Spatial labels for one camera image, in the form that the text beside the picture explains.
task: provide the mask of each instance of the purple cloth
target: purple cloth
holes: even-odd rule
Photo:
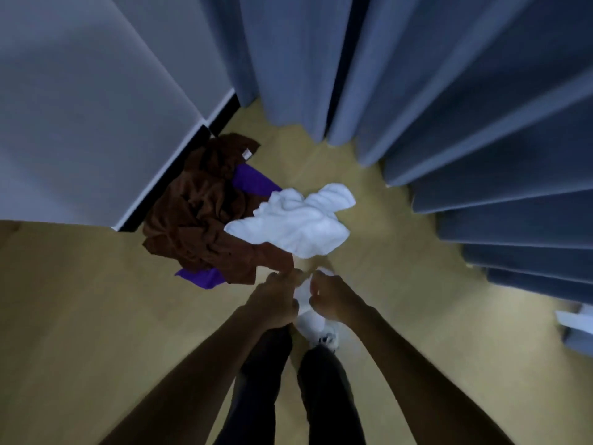
[[[269,197],[274,191],[279,192],[282,190],[280,186],[274,184],[273,181],[263,176],[248,164],[237,166],[235,175],[233,176],[233,186],[243,192],[266,197]],[[183,279],[187,279],[203,289],[212,289],[225,282],[218,269],[202,270],[197,273],[181,269],[175,273],[175,276],[181,276]]]

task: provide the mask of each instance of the wooden floor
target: wooden floor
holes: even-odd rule
[[[562,346],[553,312],[565,303],[486,283],[436,239],[431,218],[411,213],[404,190],[386,188],[377,166],[358,166],[351,146],[272,127],[259,103],[226,131],[259,141],[249,163],[282,187],[352,190],[358,204],[338,213],[352,235],[330,254],[334,269],[517,444],[591,443],[593,359]],[[174,277],[177,263],[146,253],[140,233],[49,224],[0,232],[2,445],[96,443],[252,290],[204,291]],[[337,355],[367,442],[413,444],[356,338],[346,332]],[[282,384],[276,443],[306,444],[290,364]],[[227,410],[228,400],[210,441]]]

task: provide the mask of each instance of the person's right hand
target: person's right hand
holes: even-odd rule
[[[346,324],[357,309],[365,306],[363,299],[340,276],[328,276],[319,270],[311,278],[309,303],[326,319]]]

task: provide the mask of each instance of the black pants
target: black pants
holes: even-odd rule
[[[274,404],[291,350],[288,327],[262,336],[237,375],[231,409],[215,445],[274,443]],[[298,384],[307,410],[310,445],[365,443],[346,373],[331,351],[323,346],[307,351]]]

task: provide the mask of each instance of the brown towel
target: brown towel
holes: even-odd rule
[[[181,175],[148,212],[144,247],[152,254],[177,259],[192,272],[220,270],[230,284],[253,284],[256,267],[288,271],[292,254],[264,243],[252,245],[224,232],[232,220],[253,215],[267,197],[244,193],[231,183],[243,152],[259,144],[239,134],[210,139],[193,151]]]

